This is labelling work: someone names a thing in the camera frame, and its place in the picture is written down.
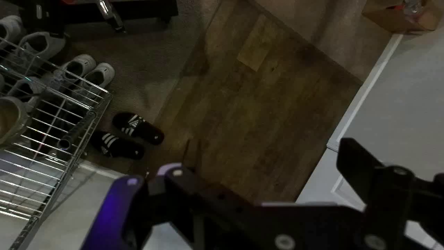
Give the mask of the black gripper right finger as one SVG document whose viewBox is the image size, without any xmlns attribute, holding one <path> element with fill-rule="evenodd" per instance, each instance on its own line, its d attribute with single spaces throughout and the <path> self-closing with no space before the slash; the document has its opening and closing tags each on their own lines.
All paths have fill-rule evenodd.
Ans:
<svg viewBox="0 0 444 250">
<path fill-rule="evenodd" d="M 335 167 L 364 203 L 356 240 L 366 250 L 425 250 L 405 235 L 409 221 L 444 242 L 442 175 L 431 181 L 402 165 L 382 164 L 352 138 L 338 145 Z"/>
</svg>

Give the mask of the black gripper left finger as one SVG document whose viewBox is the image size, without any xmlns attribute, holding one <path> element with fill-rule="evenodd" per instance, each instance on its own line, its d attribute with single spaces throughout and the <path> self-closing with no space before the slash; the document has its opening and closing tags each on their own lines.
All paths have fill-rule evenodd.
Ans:
<svg viewBox="0 0 444 250">
<path fill-rule="evenodd" d="M 152 229 L 162 224 L 169 224 L 191 250 L 201 250 L 191 200 L 208 186 L 208 181 L 180 163 L 162 165 L 149 179 L 117 178 L 80 250 L 142 250 Z"/>
</svg>

